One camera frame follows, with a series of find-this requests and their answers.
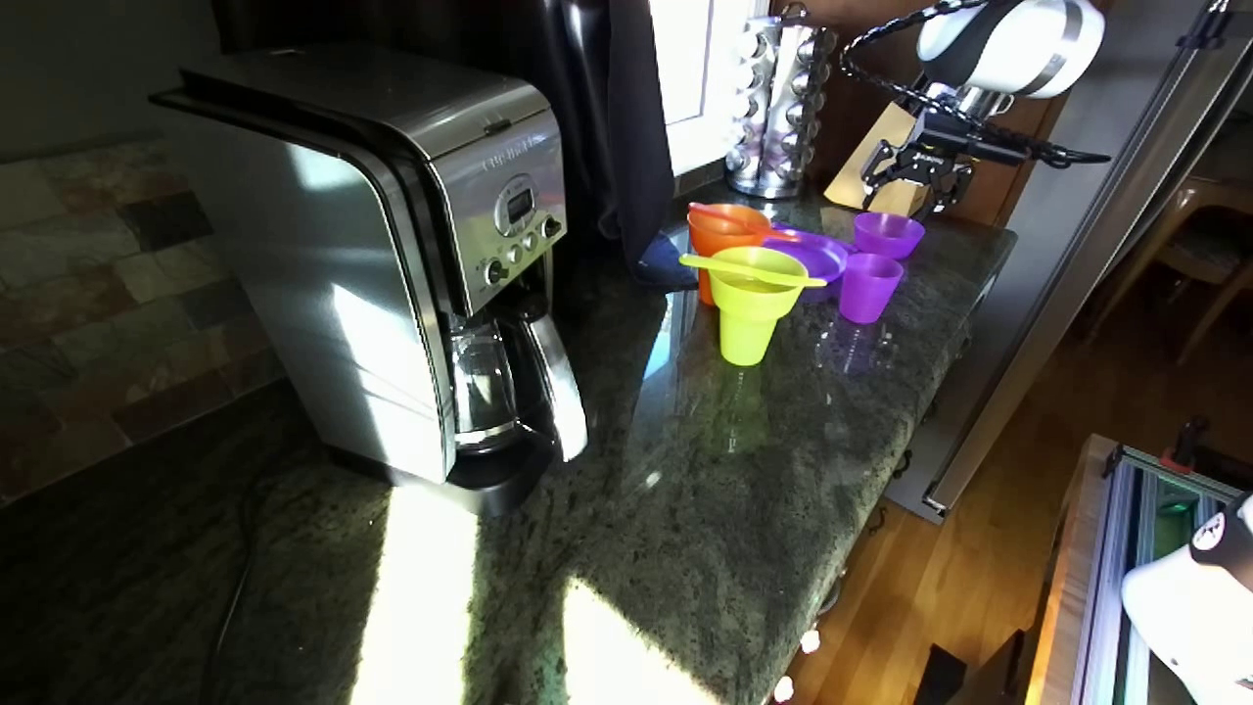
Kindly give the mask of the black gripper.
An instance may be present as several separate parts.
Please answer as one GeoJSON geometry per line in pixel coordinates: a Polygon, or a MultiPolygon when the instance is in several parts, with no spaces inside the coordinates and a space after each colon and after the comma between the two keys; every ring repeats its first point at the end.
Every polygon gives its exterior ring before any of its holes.
{"type": "Polygon", "coordinates": [[[893,177],[912,177],[928,185],[928,194],[957,194],[980,160],[993,165],[1105,165],[1105,152],[1081,152],[1068,146],[1023,136],[1000,129],[992,114],[1001,92],[992,89],[949,89],[928,83],[925,89],[897,89],[897,105],[915,118],[912,136],[897,152],[893,177]]]}

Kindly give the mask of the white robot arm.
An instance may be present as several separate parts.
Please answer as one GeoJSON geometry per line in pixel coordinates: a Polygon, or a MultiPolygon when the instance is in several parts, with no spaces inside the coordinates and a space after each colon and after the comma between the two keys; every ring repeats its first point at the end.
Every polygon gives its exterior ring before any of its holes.
{"type": "Polygon", "coordinates": [[[868,191],[915,178],[949,202],[963,191],[980,160],[1049,166],[1100,165],[1100,152],[1000,129],[993,118],[1018,99],[1062,99],[1083,78],[1100,41],[1105,16],[1091,0],[931,0],[859,37],[876,41],[915,31],[915,83],[886,83],[912,118],[899,146],[881,139],[860,166],[868,191]]]}

